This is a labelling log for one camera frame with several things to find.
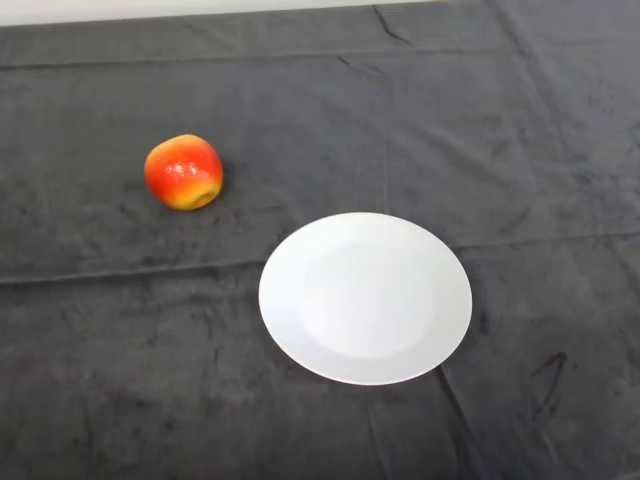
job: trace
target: white wall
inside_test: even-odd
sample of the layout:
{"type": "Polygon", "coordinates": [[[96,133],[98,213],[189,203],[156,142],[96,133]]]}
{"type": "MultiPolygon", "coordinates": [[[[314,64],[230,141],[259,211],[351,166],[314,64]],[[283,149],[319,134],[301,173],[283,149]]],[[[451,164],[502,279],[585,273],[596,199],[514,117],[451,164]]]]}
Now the white wall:
{"type": "Polygon", "coordinates": [[[405,3],[419,0],[0,0],[0,25],[405,3]]]}

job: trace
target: white plate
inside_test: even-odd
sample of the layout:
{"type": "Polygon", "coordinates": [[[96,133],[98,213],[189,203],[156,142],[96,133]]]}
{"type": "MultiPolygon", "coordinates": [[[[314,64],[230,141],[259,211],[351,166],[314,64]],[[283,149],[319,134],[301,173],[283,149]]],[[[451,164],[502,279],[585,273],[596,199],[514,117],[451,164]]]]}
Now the white plate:
{"type": "Polygon", "coordinates": [[[303,367],[383,385],[437,367],[462,341],[471,287],[447,246],[377,213],[326,217],[294,232],[260,279],[275,342],[303,367]]]}

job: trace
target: red apple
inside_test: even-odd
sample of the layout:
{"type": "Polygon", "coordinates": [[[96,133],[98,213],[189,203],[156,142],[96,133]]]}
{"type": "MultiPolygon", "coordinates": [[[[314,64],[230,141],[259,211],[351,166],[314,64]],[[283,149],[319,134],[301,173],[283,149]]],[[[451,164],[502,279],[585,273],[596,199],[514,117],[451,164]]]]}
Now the red apple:
{"type": "Polygon", "coordinates": [[[144,178],[165,205],[176,210],[195,210],[220,193],[222,164],[205,140],[180,135],[151,150],[144,164],[144,178]]]}

